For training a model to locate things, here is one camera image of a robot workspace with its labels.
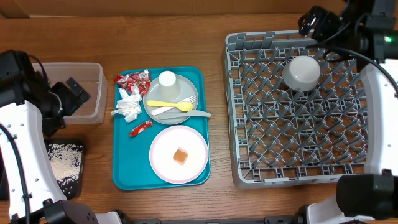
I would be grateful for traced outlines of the grey bowl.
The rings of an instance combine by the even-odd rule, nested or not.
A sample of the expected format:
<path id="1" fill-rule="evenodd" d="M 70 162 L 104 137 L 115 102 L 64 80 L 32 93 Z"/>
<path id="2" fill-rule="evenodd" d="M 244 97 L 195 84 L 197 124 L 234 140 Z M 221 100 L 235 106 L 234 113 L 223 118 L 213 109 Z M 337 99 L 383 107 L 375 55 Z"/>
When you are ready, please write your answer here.
<path id="1" fill-rule="evenodd" d="M 282 71 L 284 83 L 295 91 L 309 91 L 316 87 L 320 78 L 318 62 L 309 56 L 298 56 Z"/>

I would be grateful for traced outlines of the orange food cube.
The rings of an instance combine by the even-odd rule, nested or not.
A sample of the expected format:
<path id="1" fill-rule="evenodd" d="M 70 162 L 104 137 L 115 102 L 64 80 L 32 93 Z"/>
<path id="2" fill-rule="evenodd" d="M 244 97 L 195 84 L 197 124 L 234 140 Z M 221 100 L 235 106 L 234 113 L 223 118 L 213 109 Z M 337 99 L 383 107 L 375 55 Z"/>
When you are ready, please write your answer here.
<path id="1" fill-rule="evenodd" d="M 173 156 L 173 160 L 180 165 L 184 165 L 187 160 L 188 152 L 182 148 L 178 148 Z"/>

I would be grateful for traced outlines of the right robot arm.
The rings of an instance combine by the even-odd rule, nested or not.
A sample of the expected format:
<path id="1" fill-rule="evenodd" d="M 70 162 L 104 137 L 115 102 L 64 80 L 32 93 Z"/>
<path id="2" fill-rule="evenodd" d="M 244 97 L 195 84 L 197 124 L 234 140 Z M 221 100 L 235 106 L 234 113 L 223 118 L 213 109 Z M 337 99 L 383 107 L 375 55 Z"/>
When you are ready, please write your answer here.
<path id="1" fill-rule="evenodd" d="M 368 156 L 361 175 L 339 178 L 336 193 L 303 206 L 295 223 L 365 223 L 397 216 L 397 31 L 395 2 L 347 1 L 335 14 L 313 6 L 298 20 L 316 48 L 354 58 L 368 106 Z"/>

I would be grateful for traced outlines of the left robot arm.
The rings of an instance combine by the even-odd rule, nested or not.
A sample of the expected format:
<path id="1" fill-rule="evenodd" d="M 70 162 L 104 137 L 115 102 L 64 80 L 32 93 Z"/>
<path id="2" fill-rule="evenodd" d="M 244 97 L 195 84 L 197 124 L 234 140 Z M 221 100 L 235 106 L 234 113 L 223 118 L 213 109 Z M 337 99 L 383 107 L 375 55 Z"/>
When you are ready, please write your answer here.
<path id="1" fill-rule="evenodd" d="M 53 174 L 44 143 L 65 128 L 90 95 L 73 79 L 50 86 L 32 55 L 1 53 L 1 157 L 9 186 L 11 223 L 129 223 L 120 210 L 95 213 L 68 201 Z"/>

